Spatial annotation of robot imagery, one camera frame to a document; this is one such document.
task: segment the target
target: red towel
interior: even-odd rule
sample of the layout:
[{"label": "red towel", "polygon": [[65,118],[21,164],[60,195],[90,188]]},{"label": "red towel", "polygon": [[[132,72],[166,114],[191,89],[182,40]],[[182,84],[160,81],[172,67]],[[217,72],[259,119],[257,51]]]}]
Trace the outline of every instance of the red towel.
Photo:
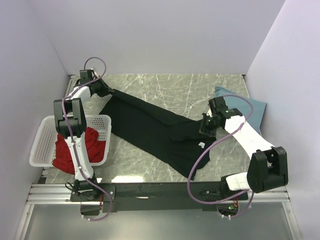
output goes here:
[{"label": "red towel", "polygon": [[[98,136],[99,133],[91,127],[85,130],[84,140],[90,163],[99,163],[104,158],[106,141],[99,141]],[[55,159],[52,165],[67,174],[75,175],[69,147],[61,134],[57,135],[55,147]]]}]

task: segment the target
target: marble tabletop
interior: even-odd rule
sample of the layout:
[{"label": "marble tabletop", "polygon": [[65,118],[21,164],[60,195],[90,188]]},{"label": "marble tabletop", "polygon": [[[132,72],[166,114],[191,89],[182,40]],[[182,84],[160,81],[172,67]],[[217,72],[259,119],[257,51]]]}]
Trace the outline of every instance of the marble tabletop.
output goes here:
[{"label": "marble tabletop", "polygon": [[[76,79],[71,79],[71,86]],[[248,97],[245,81],[240,74],[110,74],[105,75],[103,80],[114,89],[192,120],[201,119],[202,113],[209,110],[208,100],[213,97],[215,86],[223,86]],[[109,99],[110,96],[92,96],[83,104],[85,114],[99,114]],[[219,129],[216,138],[226,134]],[[222,176],[245,172],[249,161],[240,144],[233,137],[228,138],[210,150],[209,163],[196,172],[194,180],[219,181]],[[168,164],[114,134],[111,134],[106,162],[94,167],[94,172],[97,178],[102,178],[102,183],[187,181]],[[73,175],[54,167],[49,169],[46,178],[46,184],[73,181]]]}]

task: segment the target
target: wall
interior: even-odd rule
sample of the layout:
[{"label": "wall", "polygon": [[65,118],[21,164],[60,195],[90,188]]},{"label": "wall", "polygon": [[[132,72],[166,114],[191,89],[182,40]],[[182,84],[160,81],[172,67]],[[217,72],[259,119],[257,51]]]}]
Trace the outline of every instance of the wall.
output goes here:
[{"label": "wall", "polygon": [[247,75],[267,102],[262,134],[288,154],[287,190],[306,240],[320,237],[320,1],[286,0]]},{"label": "wall", "polygon": [[69,74],[246,74],[285,0],[28,1]]},{"label": "wall", "polygon": [[67,74],[27,1],[1,1],[0,33],[0,239],[9,240],[41,174],[29,165],[34,137]]}]

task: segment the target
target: blue cloth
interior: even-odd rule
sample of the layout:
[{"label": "blue cloth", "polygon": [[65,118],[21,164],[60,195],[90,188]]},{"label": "blue cloth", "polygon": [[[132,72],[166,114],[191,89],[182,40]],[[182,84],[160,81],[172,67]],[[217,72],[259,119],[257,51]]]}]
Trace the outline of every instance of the blue cloth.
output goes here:
[{"label": "blue cloth", "polygon": [[[223,97],[227,94],[235,93],[222,86],[216,86],[214,89],[214,97]],[[253,114],[251,117],[249,117],[248,123],[254,128],[254,130],[260,133],[260,124],[267,104],[265,102],[257,101],[248,97],[246,97],[246,99],[253,105]],[[248,103],[240,98],[226,96],[224,100],[229,109],[238,109],[244,116],[247,116],[251,112],[251,107],[248,105]]]}]

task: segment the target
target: plastic basket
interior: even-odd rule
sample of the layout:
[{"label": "plastic basket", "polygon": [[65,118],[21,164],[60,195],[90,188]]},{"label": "plastic basket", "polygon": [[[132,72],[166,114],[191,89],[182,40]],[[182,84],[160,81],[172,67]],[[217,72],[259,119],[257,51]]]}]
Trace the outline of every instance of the plastic basket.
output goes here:
[{"label": "plastic basket", "polygon": [[[100,166],[107,160],[111,135],[111,118],[107,115],[86,115],[86,125],[99,133],[98,140],[106,141],[102,161],[93,162],[91,166]],[[36,133],[29,163],[34,167],[53,167],[56,158],[57,131],[55,117],[47,116],[41,122]]]}]

